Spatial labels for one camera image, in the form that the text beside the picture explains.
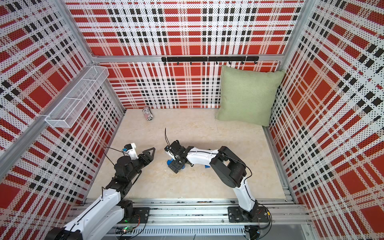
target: white can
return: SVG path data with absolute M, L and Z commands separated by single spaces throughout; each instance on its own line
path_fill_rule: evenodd
M 145 119 L 147 119 L 147 121 L 150 121 L 153 119 L 153 115 L 152 115 L 150 108 L 148 106 L 143 107 L 143 114 L 144 114 Z

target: red plaid pattern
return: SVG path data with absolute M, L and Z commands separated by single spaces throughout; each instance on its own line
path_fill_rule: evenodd
M 46 127 L 2 179 L 1 239 L 44 239 L 84 202 L 121 113 L 101 86 L 71 129 Z
M 50 2 L 0 6 L 0 154 L 88 63 Z
M 281 54 L 297 1 L 65 0 L 96 56 Z
M 191 63 L 103 63 L 125 108 L 218 108 L 221 66 L 275 71 L 277 61 Z
M 384 237 L 382 1 L 316 1 L 270 131 L 322 239 Z

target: perforated wall panel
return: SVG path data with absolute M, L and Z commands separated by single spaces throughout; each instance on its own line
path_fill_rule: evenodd
M 44 239 L 81 204 L 122 117 L 101 86 L 71 129 L 47 127 L 0 183 L 0 239 Z
M 104 55 L 280 54 L 304 0 L 65 0 L 92 52 Z
M 384 238 L 384 1 L 316 1 L 270 131 L 323 239 Z
M 103 63 L 125 108 L 218 108 L 221 66 L 275 71 L 277 61 L 191 63 Z
M 0 155 L 88 63 L 51 1 L 0 4 Z

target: metal frame post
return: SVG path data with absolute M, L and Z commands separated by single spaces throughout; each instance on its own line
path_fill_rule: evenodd
M 301 10 L 301 12 L 300 12 L 300 14 L 296 20 L 296 24 L 293 27 L 292 35 L 289 38 L 288 43 L 284 49 L 284 59 L 280 63 L 280 66 L 278 67 L 278 71 L 284 70 L 286 68 L 287 64 L 289 63 L 290 56 L 292 55 L 292 53 L 296 47 L 296 43 L 298 42 L 301 31 L 303 30 L 303 28 L 306 24 L 306 20 L 307 20 L 309 14 L 311 13 L 311 10 L 314 6 L 314 5 L 311 6 L 310 5 L 311 3 L 313 3 L 312 0 L 305 0 L 305 2 L 303 4 L 302 10 Z
M 124 106 L 122 105 L 119 97 L 117 96 L 115 90 L 113 90 L 111 84 L 109 81 L 105 80 L 103 82 L 103 86 L 105 88 L 105 90 L 108 92 L 109 96 L 111 97 L 112 101 L 115 103 L 115 105 L 117 106 L 118 110 L 124 115 L 126 109 L 124 108 Z
M 55 3 L 55 6 L 57 7 L 60 15 L 68 25 L 68 28 L 70 29 L 71 33 L 75 37 L 77 43 L 79 44 L 80 48 L 83 50 L 84 54 L 88 58 L 88 60 L 92 63 L 93 62 L 93 54 L 91 54 L 91 49 L 89 48 L 87 42 L 85 41 L 85 38 L 83 38 L 83 35 L 81 34 L 79 28 L 77 27 L 74 19 L 72 18 L 72 14 L 65 5 L 64 0 L 53 0 Z
M 271 151 L 271 154 L 272 154 L 272 159 L 275 162 L 277 174 L 279 175 L 279 179 L 280 179 L 281 185 L 283 186 L 284 193 L 286 193 L 286 190 L 289 190 L 293 201 L 295 203 L 298 203 L 295 192 L 293 191 L 293 188 L 290 185 L 290 182 L 288 180 L 288 176 L 285 173 L 285 170 L 283 168 L 281 158 L 280 158 L 279 153 L 277 151 L 276 145 L 273 142 L 271 132 L 269 131 L 269 129 L 267 127 L 264 127 L 264 126 L 263 126 L 263 130 L 264 130 L 264 134 L 265 134 L 268 146 L 269 146 L 269 150 Z
M 0 156 L 0 178 L 11 169 L 15 162 L 23 155 L 29 146 L 35 141 L 36 137 L 48 125 L 45 122 L 45 117 L 55 106 L 69 93 L 69 91 L 80 81 L 85 75 L 91 64 L 88 64 L 84 69 L 72 80 L 68 86 L 53 100 L 53 102 L 40 114 L 35 121 L 24 131 L 18 139 Z

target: mounting plate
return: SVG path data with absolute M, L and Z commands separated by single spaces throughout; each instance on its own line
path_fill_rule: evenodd
M 268 213 L 265 207 L 258 206 L 256 211 L 257 211 L 257 214 L 255 215 L 255 217 L 252 219 L 251 222 L 262 222 L 262 223 L 269 222 Z M 228 218 L 229 218 L 229 222 L 248 222 L 244 220 L 239 207 L 228 207 Z
M 134 207 L 133 208 L 133 215 L 138 214 L 140 216 L 140 223 L 147 223 L 148 217 L 149 217 L 149 207 Z M 129 223 L 139 223 L 139 218 L 134 217 Z

